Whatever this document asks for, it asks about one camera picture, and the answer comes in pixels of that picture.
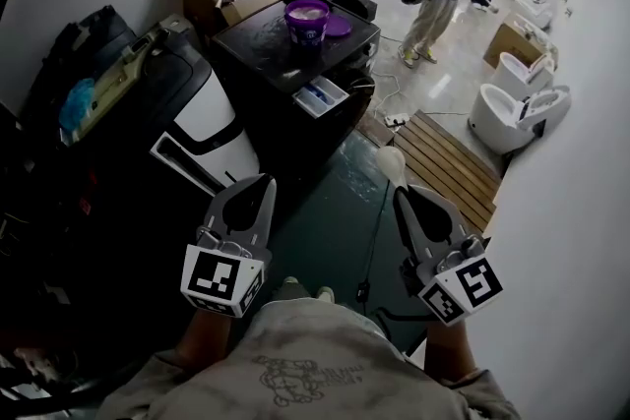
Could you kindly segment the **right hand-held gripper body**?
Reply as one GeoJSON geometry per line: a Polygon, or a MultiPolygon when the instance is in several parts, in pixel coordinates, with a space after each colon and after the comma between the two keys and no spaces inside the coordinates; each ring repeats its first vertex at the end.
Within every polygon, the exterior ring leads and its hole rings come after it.
{"type": "Polygon", "coordinates": [[[422,301],[437,321],[454,325],[488,305],[503,285],[476,235],[401,265],[408,295],[422,301]]]}

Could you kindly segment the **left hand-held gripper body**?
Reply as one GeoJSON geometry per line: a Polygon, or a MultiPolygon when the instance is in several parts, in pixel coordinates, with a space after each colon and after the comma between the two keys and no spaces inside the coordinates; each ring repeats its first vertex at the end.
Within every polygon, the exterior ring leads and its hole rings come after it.
{"type": "Polygon", "coordinates": [[[186,249],[180,292],[196,308],[231,318],[248,311],[268,276],[272,253],[202,226],[186,249]]]}

